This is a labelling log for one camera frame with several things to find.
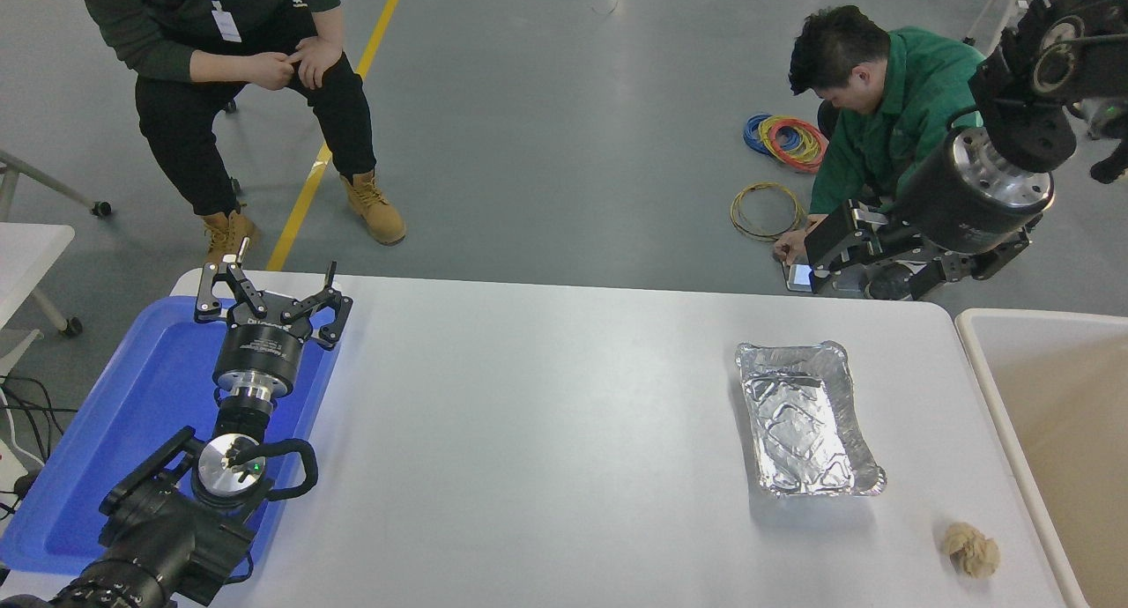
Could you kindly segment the person's left hand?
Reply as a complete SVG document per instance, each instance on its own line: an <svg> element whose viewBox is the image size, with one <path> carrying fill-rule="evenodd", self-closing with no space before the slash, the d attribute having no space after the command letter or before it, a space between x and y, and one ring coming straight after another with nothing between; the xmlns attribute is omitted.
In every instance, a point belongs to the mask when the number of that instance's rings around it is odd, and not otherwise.
<svg viewBox="0 0 1128 608"><path fill-rule="evenodd" d="M818 224L809 224L802 229L794 229L781 235L775 240L772 255L778 263L794 265L794 263L807 262L807 235L811 233Z"/></svg>
<svg viewBox="0 0 1128 608"><path fill-rule="evenodd" d="M342 35L310 35L297 43L294 53L287 63L294 68L294 74L309 90L321 89L323 77L344 53Z"/></svg>

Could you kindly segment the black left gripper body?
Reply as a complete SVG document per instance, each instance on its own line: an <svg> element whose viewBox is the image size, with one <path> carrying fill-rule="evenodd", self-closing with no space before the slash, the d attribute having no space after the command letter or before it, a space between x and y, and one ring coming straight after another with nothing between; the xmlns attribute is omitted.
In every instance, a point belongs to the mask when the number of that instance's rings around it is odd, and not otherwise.
<svg viewBox="0 0 1128 608"><path fill-rule="evenodd" d="M233 393L243 384L258 384L271 394L293 391L311 323L285 324L252 315L226 312L226 335L214 368L214 384Z"/></svg>

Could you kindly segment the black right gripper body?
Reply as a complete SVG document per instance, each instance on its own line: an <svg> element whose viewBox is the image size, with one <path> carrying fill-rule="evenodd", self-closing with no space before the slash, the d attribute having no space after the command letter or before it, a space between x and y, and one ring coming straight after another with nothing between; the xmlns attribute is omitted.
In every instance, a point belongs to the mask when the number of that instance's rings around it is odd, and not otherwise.
<svg viewBox="0 0 1128 608"><path fill-rule="evenodd" d="M892 214L948 252L978 255L1047 208L1047 174L1012 165L987 135L948 135L895 195Z"/></svg>

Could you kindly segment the person's right hand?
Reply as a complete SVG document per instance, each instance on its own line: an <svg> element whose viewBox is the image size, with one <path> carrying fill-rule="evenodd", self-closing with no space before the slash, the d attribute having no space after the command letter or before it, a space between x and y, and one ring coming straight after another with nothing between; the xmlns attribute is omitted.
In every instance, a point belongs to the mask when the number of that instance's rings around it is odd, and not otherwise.
<svg viewBox="0 0 1128 608"><path fill-rule="evenodd" d="M294 67L281 51L264 51L236 59L239 81L258 85L270 91L281 90L293 79Z"/></svg>

